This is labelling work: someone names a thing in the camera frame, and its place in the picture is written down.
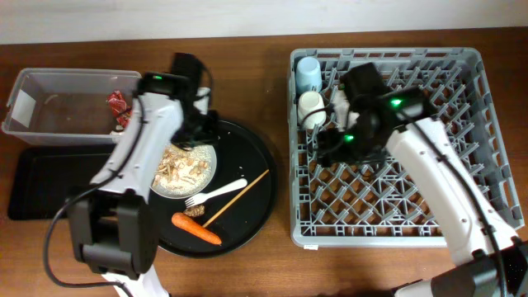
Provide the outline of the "small white cup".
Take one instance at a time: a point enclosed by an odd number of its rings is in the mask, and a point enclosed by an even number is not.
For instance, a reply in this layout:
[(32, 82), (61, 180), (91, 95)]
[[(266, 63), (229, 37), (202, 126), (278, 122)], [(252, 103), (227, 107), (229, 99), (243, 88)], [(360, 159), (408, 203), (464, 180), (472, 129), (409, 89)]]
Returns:
[(304, 92), (298, 101), (297, 116), (299, 125), (306, 130), (323, 125), (326, 111), (322, 96), (316, 91)]

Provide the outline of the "white plastic fork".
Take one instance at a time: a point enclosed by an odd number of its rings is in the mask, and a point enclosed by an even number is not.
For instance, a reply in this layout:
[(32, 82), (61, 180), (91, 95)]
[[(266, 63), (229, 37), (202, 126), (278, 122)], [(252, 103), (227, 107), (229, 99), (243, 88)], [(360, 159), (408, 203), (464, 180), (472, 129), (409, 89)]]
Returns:
[(205, 203), (208, 199), (220, 196), (226, 193), (229, 193), (231, 191), (236, 191), (239, 189), (244, 188), (248, 185), (248, 181), (245, 178), (240, 178), (236, 181), (232, 181), (227, 185), (224, 185), (216, 190), (213, 190), (209, 193), (198, 193), (187, 200), (185, 200), (185, 206), (186, 208), (191, 208), (196, 205), (201, 205)]

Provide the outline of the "red snack wrapper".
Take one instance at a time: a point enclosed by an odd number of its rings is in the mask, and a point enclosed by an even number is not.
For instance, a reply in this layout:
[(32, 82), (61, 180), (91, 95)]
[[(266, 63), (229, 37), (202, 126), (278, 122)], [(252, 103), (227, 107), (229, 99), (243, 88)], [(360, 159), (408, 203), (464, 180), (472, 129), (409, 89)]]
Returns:
[(113, 117), (117, 125), (123, 130), (130, 122), (132, 107), (129, 106), (121, 91), (113, 91), (106, 99), (107, 105), (111, 108)]

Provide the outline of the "white tissue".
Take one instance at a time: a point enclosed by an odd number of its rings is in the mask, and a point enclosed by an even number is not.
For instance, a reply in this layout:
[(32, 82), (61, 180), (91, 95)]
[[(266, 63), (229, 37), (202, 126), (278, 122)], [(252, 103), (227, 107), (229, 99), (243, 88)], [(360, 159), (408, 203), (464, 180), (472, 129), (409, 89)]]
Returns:
[(120, 125), (117, 125), (111, 132), (110, 135), (122, 135), (124, 132), (124, 128)]

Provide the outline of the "wooden chopstick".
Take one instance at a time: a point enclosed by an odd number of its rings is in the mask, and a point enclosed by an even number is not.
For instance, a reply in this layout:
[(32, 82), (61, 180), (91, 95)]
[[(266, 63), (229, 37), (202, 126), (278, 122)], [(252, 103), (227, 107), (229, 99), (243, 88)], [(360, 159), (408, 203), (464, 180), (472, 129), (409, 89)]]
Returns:
[(223, 208), (221, 208), (217, 213), (215, 213), (208, 221), (206, 221), (202, 227), (207, 228), (212, 224), (216, 219), (218, 219), (223, 212), (225, 212), (231, 205), (233, 205), (239, 198), (245, 195), (250, 189), (252, 189), (263, 177), (269, 173), (270, 169), (264, 171), (259, 177), (254, 179), (250, 184), (243, 188), (230, 202), (228, 202)]

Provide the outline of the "light blue plastic cup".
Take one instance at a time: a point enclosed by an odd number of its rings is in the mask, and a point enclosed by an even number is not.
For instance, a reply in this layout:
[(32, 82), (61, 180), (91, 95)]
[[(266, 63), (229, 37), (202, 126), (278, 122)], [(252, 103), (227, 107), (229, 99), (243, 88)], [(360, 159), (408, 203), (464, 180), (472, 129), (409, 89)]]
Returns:
[(320, 63), (316, 58), (304, 57), (295, 70), (295, 86), (298, 94), (308, 91), (320, 92), (323, 80)]

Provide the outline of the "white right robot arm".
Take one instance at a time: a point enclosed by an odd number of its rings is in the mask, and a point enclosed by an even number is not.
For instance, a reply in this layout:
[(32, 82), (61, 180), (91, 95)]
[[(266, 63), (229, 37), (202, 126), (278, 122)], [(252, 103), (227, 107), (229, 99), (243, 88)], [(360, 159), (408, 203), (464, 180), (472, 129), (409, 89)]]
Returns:
[(387, 150), (439, 224), (455, 268), (392, 290), (393, 296), (525, 296), (527, 243), (483, 197), (417, 87), (330, 99), (337, 128), (318, 135), (323, 164), (369, 163)]

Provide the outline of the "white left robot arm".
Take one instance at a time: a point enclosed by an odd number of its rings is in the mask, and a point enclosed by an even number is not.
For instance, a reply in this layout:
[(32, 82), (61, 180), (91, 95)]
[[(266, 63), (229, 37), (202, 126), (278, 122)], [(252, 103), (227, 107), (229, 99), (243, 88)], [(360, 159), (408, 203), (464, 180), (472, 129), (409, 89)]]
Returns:
[(201, 72), (146, 73), (131, 121), (89, 186), (69, 198), (67, 215), (77, 261), (103, 276), (121, 296), (166, 296), (153, 266), (158, 226), (149, 192), (163, 151), (212, 144), (218, 116)]

